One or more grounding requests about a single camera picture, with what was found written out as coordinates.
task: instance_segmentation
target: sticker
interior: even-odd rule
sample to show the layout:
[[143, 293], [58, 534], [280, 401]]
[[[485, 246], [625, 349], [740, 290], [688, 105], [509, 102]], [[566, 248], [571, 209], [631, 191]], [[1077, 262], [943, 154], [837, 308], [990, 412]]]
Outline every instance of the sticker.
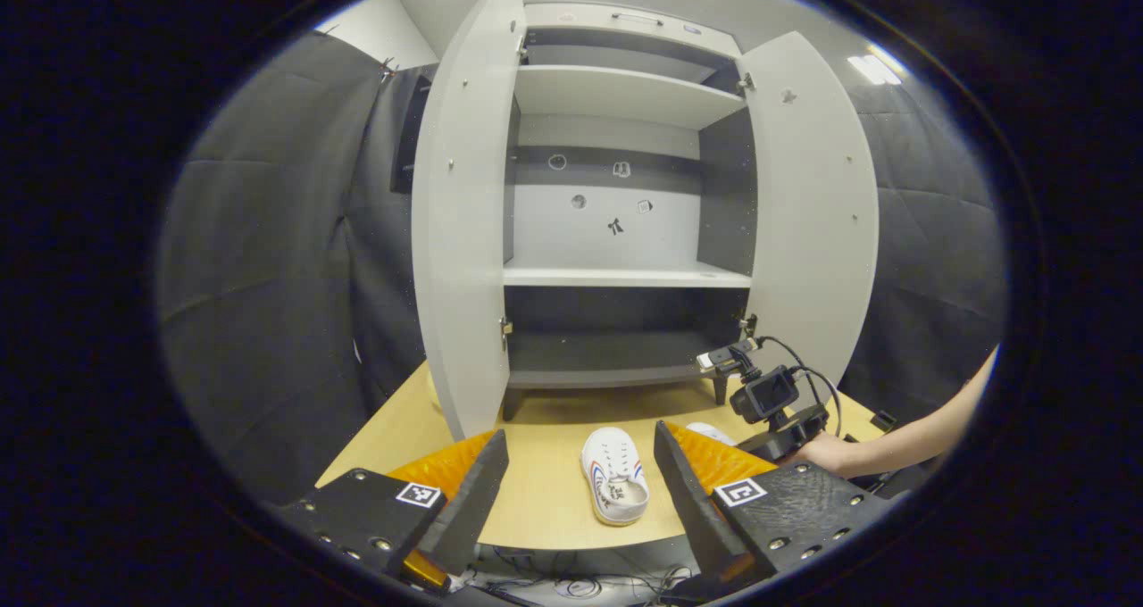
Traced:
[[727, 508], [730, 508], [762, 497], [766, 495], [766, 489], [758, 486], [758, 482], [746, 478], [746, 480], [738, 480], [737, 482], [714, 487], [714, 493], [722, 497], [722, 502], [726, 502]]
[[397, 500], [427, 509], [433, 505], [433, 502], [437, 502], [437, 497], [439, 496], [440, 489], [437, 487], [409, 482], [403, 489], [401, 489], [401, 493], [397, 494]]

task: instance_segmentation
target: open cabinet door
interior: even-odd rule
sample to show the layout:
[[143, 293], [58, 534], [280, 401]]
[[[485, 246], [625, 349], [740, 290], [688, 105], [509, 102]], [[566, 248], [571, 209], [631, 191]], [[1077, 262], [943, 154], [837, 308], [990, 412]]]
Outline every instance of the open cabinet door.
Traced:
[[[877, 181], [865, 131], [802, 34], [765, 42], [737, 65], [753, 83], [744, 91], [758, 158], [746, 316], [758, 316], [757, 335], [783, 340], [837, 383], [857, 344], [877, 265]], [[778, 346], [754, 358], [765, 368], [793, 361]], [[798, 409], [813, 402], [799, 384]]]
[[523, 0], [479, 0], [441, 58], [413, 173], [413, 274], [453, 438], [488, 431], [507, 383], [504, 165]]

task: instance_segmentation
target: wooden table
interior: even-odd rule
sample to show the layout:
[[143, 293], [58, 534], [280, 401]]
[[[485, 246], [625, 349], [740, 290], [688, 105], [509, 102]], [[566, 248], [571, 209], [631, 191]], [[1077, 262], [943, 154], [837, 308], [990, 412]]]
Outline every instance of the wooden table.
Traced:
[[[736, 384], [732, 380], [730, 392], [737, 390]], [[845, 433], [858, 441], [881, 436], [870, 424], [873, 413], [844, 394], [839, 399]], [[829, 408], [828, 429], [833, 432], [837, 413], [832, 402]], [[745, 440], [765, 429], [765, 424], [748, 425], [729, 405], [716, 406], [710, 380], [632, 389], [529, 392], [511, 422], [497, 422], [507, 438], [510, 464], [479, 541], [566, 551], [682, 535], [682, 522], [655, 464], [657, 420], [679, 425], [706, 422], [735, 440]], [[600, 426], [624, 429], [642, 460], [650, 502], [644, 517], [630, 526], [609, 527], [592, 513], [580, 452], [588, 436]], [[437, 401], [432, 375], [427, 364], [421, 364], [345, 446], [317, 486], [354, 468], [386, 473], [450, 444], [453, 437]]]

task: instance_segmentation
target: cable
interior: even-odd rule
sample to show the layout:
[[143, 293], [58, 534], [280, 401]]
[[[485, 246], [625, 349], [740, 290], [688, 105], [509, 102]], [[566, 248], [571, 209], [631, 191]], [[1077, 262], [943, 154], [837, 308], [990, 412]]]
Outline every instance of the cable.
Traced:
[[[761, 337], [754, 337], [754, 343], [758, 344], [758, 348], [762, 348], [762, 344], [766, 343], [766, 342], [774, 342], [775, 344], [777, 344], [780, 346], [783, 346], [788, 351], [788, 353], [793, 357], [794, 361], [798, 362], [798, 366], [804, 367], [804, 368], [806, 367], [806, 362], [802, 361], [801, 358], [798, 357], [798, 353], [793, 352], [793, 349], [790, 348], [789, 345], [786, 345], [786, 343], [783, 342], [783, 340], [778, 340], [777, 337], [770, 337], [769, 335], [764, 335]], [[818, 405], [821, 405], [822, 404], [822, 398], [817, 397], [817, 388], [814, 386], [814, 380], [813, 378], [809, 380], [809, 390], [810, 390], [810, 392], [814, 393], [814, 401], [817, 402]]]
[[810, 375], [816, 375], [821, 377], [822, 382], [825, 382], [825, 385], [830, 388], [830, 397], [833, 398], [833, 407], [837, 407], [838, 409], [838, 428], [833, 431], [833, 436], [841, 437], [841, 400], [838, 399], [838, 390], [833, 386], [833, 382], [830, 382], [829, 377], [814, 370], [812, 367], [799, 366], [798, 368], [801, 368], [802, 370], [809, 373]]
[[[640, 583], [640, 585], [647, 588], [647, 590], [652, 592], [653, 598], [647, 602], [647, 605], [652, 605], [658, 601], [658, 599], [670, 589], [669, 584], [671, 584], [671, 582], [673, 582], [674, 580], [682, 580], [678, 578], [678, 573], [680, 570], [686, 569], [688, 574], [694, 575], [693, 572], [690, 570], [690, 567], [687, 567], [686, 565], [677, 565], [672, 567], [671, 570], [668, 572], [665, 576], [657, 576], [655, 574], [649, 573], [645, 567], [636, 564], [632, 559], [628, 558], [623, 553], [620, 553], [616, 550], [612, 550], [613, 553], [623, 559], [623, 561], [630, 565], [632, 568], [642, 572], [645, 576], [634, 574], [597, 574], [586, 572], [574, 572], [572, 570], [570, 567], [575, 566], [575, 562], [578, 559], [578, 553], [576, 552], [572, 552], [572, 560], [568, 562], [567, 567], [563, 567], [563, 569], [557, 569], [555, 568], [557, 561], [559, 560], [559, 556], [563, 552], [555, 552], [549, 565], [549, 573], [551, 575], [547, 576], [544, 575], [544, 572], [542, 572], [541, 569], [538, 569], [538, 567], [536, 567], [535, 562], [529, 557], [528, 559], [529, 570], [536, 574], [537, 577], [528, 578], [526, 577], [528, 575], [528, 572], [521, 569], [520, 566], [515, 564], [514, 559], [503, 556], [497, 546], [493, 546], [493, 552], [496, 554], [497, 558], [502, 559], [502, 561], [510, 565], [521, 577], [506, 578], [502, 581], [486, 582], [485, 584], [479, 584], [475, 582], [478, 572], [473, 567], [472, 578], [469, 578], [465, 582], [465, 586], [472, 584], [477, 586], [482, 586], [488, 591], [498, 592], [503, 594], [511, 594], [510, 591], [506, 591], [507, 589], [527, 589], [544, 583], [552, 583], [553, 591], [555, 591], [560, 596], [567, 596], [568, 598], [585, 599], [585, 598], [596, 598], [597, 596], [601, 594], [604, 591], [604, 585], [630, 586], [632, 596], [637, 596], [638, 598], [634, 588], [636, 583]], [[625, 582], [609, 582], [608, 580], [605, 578], [615, 578], [615, 580], [623, 578], [625, 580]], [[588, 590], [573, 591], [572, 590], [573, 585], [580, 582], [589, 583], [590, 586], [588, 588]]]

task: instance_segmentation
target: black cable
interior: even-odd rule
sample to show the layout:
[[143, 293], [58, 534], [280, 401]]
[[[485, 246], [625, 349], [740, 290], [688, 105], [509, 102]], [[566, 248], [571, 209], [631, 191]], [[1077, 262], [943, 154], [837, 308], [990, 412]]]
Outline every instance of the black cable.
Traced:
[[[762, 335], [761, 337], [754, 337], [754, 343], [758, 344], [758, 348], [762, 348], [762, 344], [766, 343], [766, 342], [774, 342], [775, 344], [777, 344], [780, 346], [783, 346], [788, 351], [788, 353], [790, 354], [790, 357], [792, 357], [794, 359], [794, 361], [798, 362], [798, 366], [804, 367], [804, 368], [806, 367], [806, 362], [802, 361], [801, 358], [798, 357], [798, 353], [793, 352], [793, 349], [790, 348], [789, 345], [786, 345], [786, 343], [783, 342], [783, 340], [778, 340], [777, 337], [772, 337], [769, 335]], [[817, 396], [817, 388], [814, 386], [814, 380], [809, 380], [809, 391], [814, 393], [814, 402], [817, 404], [818, 406], [821, 406], [822, 398], [820, 398]]]
[[609, 551], [610, 551], [612, 553], [614, 553], [614, 554], [618, 556], [618, 557], [620, 557], [620, 558], [621, 558], [621, 559], [622, 559], [622, 560], [623, 560], [624, 562], [626, 562], [628, 565], [631, 565], [631, 566], [632, 566], [632, 567], [634, 567], [636, 569], [639, 569], [640, 572], [642, 572], [645, 576], [648, 576], [648, 577], [652, 577], [652, 578], [654, 578], [654, 577], [658, 577], [658, 576], [656, 576], [655, 574], [652, 574], [650, 572], [648, 572], [647, 569], [644, 569], [644, 568], [642, 568], [642, 567], [640, 567], [639, 565], [636, 565], [636, 561], [634, 561], [634, 560], [632, 560], [632, 559], [628, 558], [626, 556], [624, 556], [624, 554], [620, 553], [620, 550], [617, 550], [617, 549], [612, 549], [612, 550], [609, 550]]
[[655, 598], [652, 598], [650, 600], [648, 600], [647, 604], [644, 607], [650, 607], [650, 605], [653, 605], [655, 602], [658, 602], [658, 600], [661, 598], [663, 598], [663, 594], [666, 593], [666, 590], [670, 589], [670, 588], [666, 586], [666, 583], [669, 583], [669, 582], [671, 582], [671, 581], [674, 580], [674, 574], [678, 573], [679, 569], [686, 569], [688, 574], [694, 575], [694, 573], [690, 572], [690, 567], [687, 567], [686, 565], [677, 565], [677, 566], [672, 567], [671, 570], [668, 572], [666, 575], [663, 576], [663, 580], [658, 583], [658, 590], [655, 591]]
[[495, 546], [493, 546], [493, 553], [495, 553], [496, 557], [499, 558], [499, 559], [502, 559], [504, 562], [511, 565], [512, 568], [515, 569], [517, 574], [519, 574], [520, 576], [523, 576], [523, 570], [520, 569], [520, 566], [515, 564], [515, 560], [510, 560], [507, 558], [504, 558], [504, 556], [501, 554], [499, 549], [497, 549]]
[[838, 428], [833, 431], [833, 436], [841, 437], [841, 400], [838, 399], [838, 390], [833, 388], [833, 383], [830, 382], [829, 377], [814, 370], [812, 367], [799, 366], [798, 368], [801, 368], [802, 370], [809, 373], [810, 375], [818, 376], [822, 380], [822, 382], [825, 382], [825, 385], [830, 388], [830, 396], [832, 396], [833, 398], [833, 407], [838, 409]]

